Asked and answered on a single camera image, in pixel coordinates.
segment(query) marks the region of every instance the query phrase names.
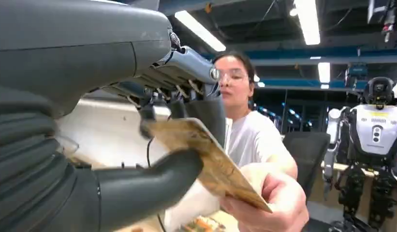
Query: dark hair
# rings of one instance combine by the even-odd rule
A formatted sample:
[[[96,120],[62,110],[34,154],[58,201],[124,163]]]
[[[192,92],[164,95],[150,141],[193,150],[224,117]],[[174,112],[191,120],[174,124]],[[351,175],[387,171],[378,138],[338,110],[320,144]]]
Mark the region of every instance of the dark hair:
[[[255,68],[251,64],[250,58],[245,55],[244,53],[238,52],[238,51],[223,51],[218,54],[211,60],[211,62],[214,64],[217,60],[223,58],[223,57],[228,57],[232,56],[240,60],[245,67],[245,70],[247,71],[248,78],[250,79],[250,83],[254,83],[254,76],[255,76]]]

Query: wall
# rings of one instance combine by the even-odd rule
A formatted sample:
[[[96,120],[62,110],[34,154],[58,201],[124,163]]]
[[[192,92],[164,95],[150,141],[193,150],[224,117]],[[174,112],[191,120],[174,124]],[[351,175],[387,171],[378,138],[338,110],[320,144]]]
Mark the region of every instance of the wall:
[[[166,120],[167,108],[156,107],[157,119]],[[74,153],[106,166],[147,166],[148,140],[139,134],[140,116],[129,103],[82,99],[69,115],[58,121],[62,136],[79,144]],[[150,146],[151,163],[166,150],[153,141]]]

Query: woman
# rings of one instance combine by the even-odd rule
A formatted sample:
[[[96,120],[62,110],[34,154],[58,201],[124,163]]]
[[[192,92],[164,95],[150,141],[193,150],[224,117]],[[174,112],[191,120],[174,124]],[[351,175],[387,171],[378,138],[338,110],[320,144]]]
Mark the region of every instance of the woman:
[[[248,57],[227,51],[213,63],[220,70],[225,111],[233,120],[229,156],[243,167],[245,176],[258,178],[262,196],[274,213],[263,212],[244,202],[225,198],[221,206],[239,222],[241,232],[299,232],[309,219],[306,197],[296,182],[297,166],[282,143],[273,122],[252,111],[255,69]]]

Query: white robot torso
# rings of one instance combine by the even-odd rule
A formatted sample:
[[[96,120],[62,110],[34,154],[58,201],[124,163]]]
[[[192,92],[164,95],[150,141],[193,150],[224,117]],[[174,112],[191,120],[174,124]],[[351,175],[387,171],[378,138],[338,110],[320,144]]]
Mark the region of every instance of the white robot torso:
[[[387,155],[397,139],[397,106],[378,110],[375,105],[361,104],[353,109],[356,109],[356,128],[351,125],[351,130],[356,130],[362,151]]]

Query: humanoid robot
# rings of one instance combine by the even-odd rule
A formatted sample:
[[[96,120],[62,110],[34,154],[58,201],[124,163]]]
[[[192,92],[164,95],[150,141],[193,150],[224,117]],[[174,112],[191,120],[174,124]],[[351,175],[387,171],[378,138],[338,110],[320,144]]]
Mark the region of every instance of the humanoid robot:
[[[344,221],[334,223],[330,231],[378,231],[385,219],[394,215],[397,205],[397,180],[391,168],[397,154],[397,106],[387,105],[393,99],[392,80],[376,77],[364,91],[366,104],[329,111],[327,133],[330,147],[324,158],[325,195],[335,186],[344,205]],[[342,127],[347,136],[341,136]],[[333,183],[333,166],[341,143],[348,143],[348,168]],[[355,217],[363,193],[365,173],[375,171],[368,223]]]
[[[154,120],[154,99],[163,98],[173,118],[200,119],[223,145],[218,78],[157,11],[0,0],[0,231],[114,231],[174,205],[202,170],[196,152],[151,168],[92,171],[62,154],[55,119],[103,88],[135,104],[142,119]]]

